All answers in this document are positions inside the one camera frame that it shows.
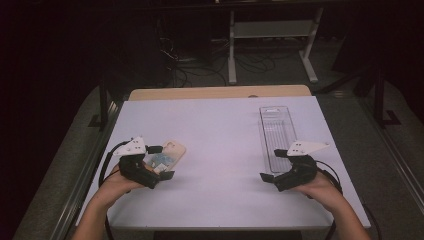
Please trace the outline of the beige printed phone case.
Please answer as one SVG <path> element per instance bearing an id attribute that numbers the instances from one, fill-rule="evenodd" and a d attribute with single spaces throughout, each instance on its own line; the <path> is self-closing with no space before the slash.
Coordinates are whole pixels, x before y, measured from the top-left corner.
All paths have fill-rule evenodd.
<path id="1" fill-rule="evenodd" d="M 186 148 L 174 140 L 166 141 L 162 147 L 161 153 L 149 154 L 144 159 L 146 165 L 157 174 L 171 171 L 186 152 Z"/>

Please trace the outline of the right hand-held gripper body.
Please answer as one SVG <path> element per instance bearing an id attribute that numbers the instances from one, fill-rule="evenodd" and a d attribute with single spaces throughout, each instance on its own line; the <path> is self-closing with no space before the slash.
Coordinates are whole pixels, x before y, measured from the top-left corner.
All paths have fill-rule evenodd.
<path id="1" fill-rule="evenodd" d="M 327 147 L 327 143 L 300 140 L 293 142 L 286 150 L 286 158 L 291 163 L 291 169 L 276 176 L 273 184 L 279 191 L 285 191 L 311 182 L 318 172 L 318 167 L 310 154 Z"/>

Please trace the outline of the person's left hand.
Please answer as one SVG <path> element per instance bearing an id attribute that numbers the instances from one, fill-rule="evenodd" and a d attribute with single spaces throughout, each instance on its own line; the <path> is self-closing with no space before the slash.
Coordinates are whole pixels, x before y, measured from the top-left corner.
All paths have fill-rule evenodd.
<path id="1" fill-rule="evenodd" d="M 116 165 L 96 192 L 95 199 L 110 207 L 124 194 L 138 188 L 143 188 L 143 185 L 124 177 Z"/>

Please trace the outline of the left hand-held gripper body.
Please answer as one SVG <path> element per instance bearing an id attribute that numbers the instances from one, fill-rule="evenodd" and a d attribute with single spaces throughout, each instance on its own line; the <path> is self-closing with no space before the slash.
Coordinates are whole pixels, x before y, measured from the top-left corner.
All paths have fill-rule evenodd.
<path id="1" fill-rule="evenodd" d="M 119 157 L 118 166 L 124 177 L 154 189 L 160 178 L 157 173 L 145 166 L 144 158 L 148 154 L 146 146 L 144 139 L 138 136 L 118 144 L 113 155 Z"/>

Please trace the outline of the white metal desk frame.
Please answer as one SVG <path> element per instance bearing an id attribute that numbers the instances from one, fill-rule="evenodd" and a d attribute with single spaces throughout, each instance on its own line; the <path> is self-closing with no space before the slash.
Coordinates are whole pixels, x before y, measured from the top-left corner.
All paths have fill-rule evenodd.
<path id="1" fill-rule="evenodd" d="M 318 8 L 315 15 L 309 20 L 282 20 L 282 21 L 252 21 L 237 22 L 235 13 L 230 14 L 229 26 L 229 57 L 228 76 L 229 84 L 237 83 L 236 61 L 234 56 L 234 42 L 236 39 L 278 38 L 278 37 L 306 37 L 305 47 L 299 51 L 305 72 L 311 83 L 317 83 L 318 77 L 310 62 L 309 55 L 320 25 L 324 9 Z"/>

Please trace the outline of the person's right hand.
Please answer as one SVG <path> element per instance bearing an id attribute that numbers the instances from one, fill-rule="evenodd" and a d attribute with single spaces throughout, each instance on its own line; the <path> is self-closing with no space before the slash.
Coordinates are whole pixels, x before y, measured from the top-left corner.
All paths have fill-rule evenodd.
<path id="1" fill-rule="evenodd" d="M 294 190 L 312 197 L 332 214 L 339 213 L 342 209 L 344 197 L 321 173 L 318 173 L 311 182 L 294 187 Z"/>

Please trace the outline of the clear plastic tray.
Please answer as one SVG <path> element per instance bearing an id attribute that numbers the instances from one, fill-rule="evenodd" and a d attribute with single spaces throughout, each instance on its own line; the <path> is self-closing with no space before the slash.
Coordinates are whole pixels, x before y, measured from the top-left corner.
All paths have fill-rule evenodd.
<path id="1" fill-rule="evenodd" d="M 279 175 L 291 169 L 287 157 L 278 157 L 276 149 L 288 150 L 297 139 L 287 106 L 267 106 L 259 108 L 259 131 L 262 144 L 265 171 Z"/>

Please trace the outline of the light wooden table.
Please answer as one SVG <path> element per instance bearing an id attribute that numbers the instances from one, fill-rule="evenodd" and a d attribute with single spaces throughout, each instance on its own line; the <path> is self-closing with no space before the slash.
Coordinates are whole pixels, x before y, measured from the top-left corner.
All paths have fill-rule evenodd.
<path id="1" fill-rule="evenodd" d="M 136 89 L 129 101 L 311 96 L 305 85 Z"/>

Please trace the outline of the metal floor rail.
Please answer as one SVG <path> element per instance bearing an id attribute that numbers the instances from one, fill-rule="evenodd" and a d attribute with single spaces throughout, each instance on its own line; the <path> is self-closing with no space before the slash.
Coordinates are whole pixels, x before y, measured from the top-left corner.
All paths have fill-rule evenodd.
<path id="1" fill-rule="evenodd" d="M 60 217 L 48 240 L 66 240 L 69 232 L 74 227 L 91 185 L 97 182 L 95 175 L 119 111 L 120 106 L 115 102 L 108 103 L 106 107 L 101 106 L 99 116 L 96 117 L 98 122 L 94 122 L 94 127 L 91 125 L 88 126 L 89 130 L 94 131 L 94 138 L 88 143 L 83 144 L 83 147 L 89 147 L 89 152 L 83 158 L 78 157 L 78 160 L 82 159 L 83 162 L 77 165 L 77 178 L 73 182 L 72 189 L 67 195 Z"/>
<path id="2" fill-rule="evenodd" d="M 406 188 L 414 199 L 419 211 L 424 216 L 424 187 L 416 178 L 411 167 L 406 162 L 387 130 L 388 126 L 399 126 L 401 124 L 400 120 L 392 110 L 384 110 L 383 116 L 387 116 L 387 118 L 380 120 L 374 116 L 373 107 L 365 99 L 359 99 L 359 104 L 382 140 L 396 171 L 399 173 Z"/>

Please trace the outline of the black metal stand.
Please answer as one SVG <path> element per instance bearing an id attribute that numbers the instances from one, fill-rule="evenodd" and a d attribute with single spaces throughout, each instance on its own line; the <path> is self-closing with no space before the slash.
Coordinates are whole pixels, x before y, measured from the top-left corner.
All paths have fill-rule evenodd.
<path id="1" fill-rule="evenodd" d="M 112 121 L 116 110 L 116 104 L 110 95 L 107 80 L 103 77 L 98 86 L 99 93 L 99 111 L 94 114 L 88 124 L 89 127 L 96 127 L 100 132 L 104 131 Z"/>
<path id="2" fill-rule="evenodd" d="M 392 110 L 384 109 L 385 79 L 380 68 L 376 70 L 374 85 L 374 112 L 373 117 L 380 128 L 385 129 L 390 125 L 400 125 L 401 122 Z"/>

